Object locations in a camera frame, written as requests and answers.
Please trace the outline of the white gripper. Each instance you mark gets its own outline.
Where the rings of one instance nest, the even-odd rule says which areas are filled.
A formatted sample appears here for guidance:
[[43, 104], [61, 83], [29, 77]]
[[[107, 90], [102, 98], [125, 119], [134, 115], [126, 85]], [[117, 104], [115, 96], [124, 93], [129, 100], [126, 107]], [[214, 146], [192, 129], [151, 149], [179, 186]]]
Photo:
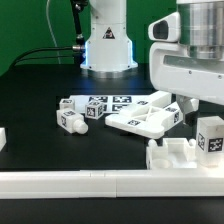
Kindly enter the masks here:
[[149, 51], [151, 83], [177, 95], [185, 125], [195, 123], [199, 100], [224, 105], [224, 54], [221, 60], [189, 57], [187, 46], [179, 44], [178, 12], [150, 24], [148, 36], [154, 40]]

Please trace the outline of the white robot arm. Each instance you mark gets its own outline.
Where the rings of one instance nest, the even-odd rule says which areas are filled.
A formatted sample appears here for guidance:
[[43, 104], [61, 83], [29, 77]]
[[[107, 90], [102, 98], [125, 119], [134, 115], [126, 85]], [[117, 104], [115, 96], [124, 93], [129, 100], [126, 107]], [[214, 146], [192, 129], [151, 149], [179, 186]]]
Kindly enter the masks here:
[[149, 64], [153, 87], [224, 105], [224, 0], [90, 0], [81, 68], [101, 77]]

